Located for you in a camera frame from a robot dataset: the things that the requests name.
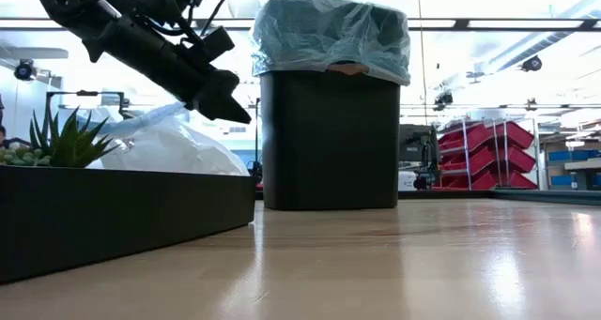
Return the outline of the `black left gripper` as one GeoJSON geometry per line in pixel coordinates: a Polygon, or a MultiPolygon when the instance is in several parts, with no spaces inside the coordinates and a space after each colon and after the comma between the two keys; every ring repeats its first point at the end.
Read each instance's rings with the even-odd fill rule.
{"type": "Polygon", "coordinates": [[[157,67],[151,72],[152,80],[209,120],[249,124],[249,114],[233,98],[239,77],[211,64],[234,47],[222,26],[211,28],[190,47],[165,41],[162,51],[150,59],[151,66],[157,67]]]}

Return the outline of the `white plastic trash bag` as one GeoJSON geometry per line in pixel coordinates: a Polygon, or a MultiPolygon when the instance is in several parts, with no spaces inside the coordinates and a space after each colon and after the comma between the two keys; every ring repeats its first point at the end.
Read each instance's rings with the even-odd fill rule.
{"type": "Polygon", "coordinates": [[[183,119],[188,111],[172,103],[134,118],[123,118],[110,107],[79,114],[78,121],[100,123],[99,136],[109,137],[111,151],[100,158],[108,170],[238,175],[250,173],[242,159],[183,119]]]}

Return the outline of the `blue plastic trash bag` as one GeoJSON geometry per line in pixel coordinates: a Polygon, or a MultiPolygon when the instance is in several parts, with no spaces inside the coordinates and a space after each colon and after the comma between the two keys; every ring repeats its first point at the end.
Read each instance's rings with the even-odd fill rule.
{"type": "Polygon", "coordinates": [[[408,17],[351,0],[268,0],[251,29],[254,76],[270,71],[366,67],[371,77],[410,85],[408,17]]]}

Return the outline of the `black plastic trash can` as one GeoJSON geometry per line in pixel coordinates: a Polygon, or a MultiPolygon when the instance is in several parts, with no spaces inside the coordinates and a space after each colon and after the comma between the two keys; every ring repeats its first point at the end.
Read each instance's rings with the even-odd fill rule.
{"type": "Polygon", "coordinates": [[[394,208],[399,84],[336,71],[261,75],[263,200],[274,210],[394,208]]]}

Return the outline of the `black shallow tray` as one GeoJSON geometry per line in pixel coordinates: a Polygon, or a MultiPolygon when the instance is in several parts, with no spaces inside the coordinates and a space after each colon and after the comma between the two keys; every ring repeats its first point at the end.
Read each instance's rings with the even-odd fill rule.
{"type": "Polygon", "coordinates": [[[249,176],[0,166],[0,285],[254,219],[249,176]]]}

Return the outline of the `thin black pole stand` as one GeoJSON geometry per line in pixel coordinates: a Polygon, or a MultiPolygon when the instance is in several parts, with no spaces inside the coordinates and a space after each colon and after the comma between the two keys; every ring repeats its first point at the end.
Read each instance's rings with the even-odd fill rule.
{"type": "Polygon", "coordinates": [[[259,172],[259,169],[261,167],[260,164],[260,160],[259,160],[259,113],[260,113],[260,109],[259,109],[259,104],[260,104],[260,98],[256,98],[255,99],[255,134],[254,134],[254,164],[253,164],[253,169],[254,169],[254,174],[256,175],[259,172]]]}

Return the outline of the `black ceiling spotlight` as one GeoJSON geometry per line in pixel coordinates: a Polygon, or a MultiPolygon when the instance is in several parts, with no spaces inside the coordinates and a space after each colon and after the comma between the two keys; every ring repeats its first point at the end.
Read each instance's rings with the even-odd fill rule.
{"type": "Polygon", "coordinates": [[[16,79],[24,82],[35,81],[37,78],[37,69],[32,59],[21,59],[14,69],[13,75],[16,79]]]}
{"type": "Polygon", "coordinates": [[[447,90],[435,98],[433,110],[435,112],[443,111],[448,105],[451,105],[454,102],[453,93],[450,90],[447,90]]]}
{"type": "Polygon", "coordinates": [[[528,60],[524,61],[521,64],[520,69],[525,72],[538,71],[542,68],[542,66],[542,60],[539,58],[538,55],[535,55],[532,58],[529,58],[528,60]]]}

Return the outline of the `green artificial succulent plant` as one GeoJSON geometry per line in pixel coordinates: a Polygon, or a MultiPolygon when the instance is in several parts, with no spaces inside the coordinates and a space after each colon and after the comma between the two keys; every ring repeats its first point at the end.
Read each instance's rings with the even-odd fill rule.
{"type": "Polygon", "coordinates": [[[78,111],[75,109],[70,114],[61,129],[58,114],[52,116],[47,109],[40,124],[36,113],[33,113],[29,125],[30,141],[15,141],[16,147],[0,146],[0,166],[84,169],[112,152],[115,149],[110,147],[113,139],[108,135],[100,138],[100,131],[107,120],[91,128],[92,115],[80,124],[78,111]]]}

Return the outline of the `black computer monitor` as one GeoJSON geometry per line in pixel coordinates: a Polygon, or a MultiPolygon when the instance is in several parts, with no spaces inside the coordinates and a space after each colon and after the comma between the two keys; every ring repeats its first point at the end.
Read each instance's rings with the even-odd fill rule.
{"type": "Polygon", "coordinates": [[[432,190],[440,179],[441,154],[437,131],[430,125],[399,126],[398,172],[417,175],[416,190],[432,190]]]}

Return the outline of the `red storage bin rack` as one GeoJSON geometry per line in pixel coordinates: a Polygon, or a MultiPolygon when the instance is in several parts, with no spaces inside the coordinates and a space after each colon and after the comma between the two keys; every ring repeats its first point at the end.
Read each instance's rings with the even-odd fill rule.
{"type": "Polygon", "coordinates": [[[507,120],[461,121],[439,138],[435,190],[536,190],[528,178],[537,160],[528,153],[534,135],[507,120]]]}

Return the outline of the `shelf with blue bins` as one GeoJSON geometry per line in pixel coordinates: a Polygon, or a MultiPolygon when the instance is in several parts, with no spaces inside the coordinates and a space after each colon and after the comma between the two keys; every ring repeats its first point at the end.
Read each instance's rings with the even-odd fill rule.
{"type": "Polygon", "coordinates": [[[601,143],[545,144],[549,190],[601,191],[601,143]]]}

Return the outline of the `black stand frame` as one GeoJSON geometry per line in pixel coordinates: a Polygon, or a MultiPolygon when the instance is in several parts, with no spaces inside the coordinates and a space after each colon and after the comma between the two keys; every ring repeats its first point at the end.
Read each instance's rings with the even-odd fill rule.
{"type": "Polygon", "coordinates": [[[123,119],[130,119],[130,117],[124,111],[124,105],[125,105],[126,101],[125,101],[125,94],[123,92],[79,90],[79,91],[48,91],[46,93],[44,121],[48,121],[49,123],[56,122],[56,118],[54,116],[52,116],[52,111],[51,111],[52,97],[66,96],[66,95],[75,95],[77,97],[90,97],[90,98],[91,97],[109,96],[109,95],[117,96],[118,97],[118,113],[121,115],[121,117],[123,119]]]}

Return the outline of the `black aluminium table frame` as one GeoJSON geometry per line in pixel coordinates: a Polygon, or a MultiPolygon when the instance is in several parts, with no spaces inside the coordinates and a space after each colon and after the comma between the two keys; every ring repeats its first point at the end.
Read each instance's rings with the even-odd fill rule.
{"type": "Polygon", "coordinates": [[[267,202],[265,206],[274,210],[309,211],[309,210],[355,210],[396,208],[399,203],[412,200],[458,200],[458,199],[493,199],[551,204],[567,204],[578,206],[601,206],[600,190],[422,190],[399,191],[395,199],[383,202],[366,203],[357,198],[358,193],[343,194],[333,202],[323,203],[321,200],[300,199],[297,203],[267,202]]]}

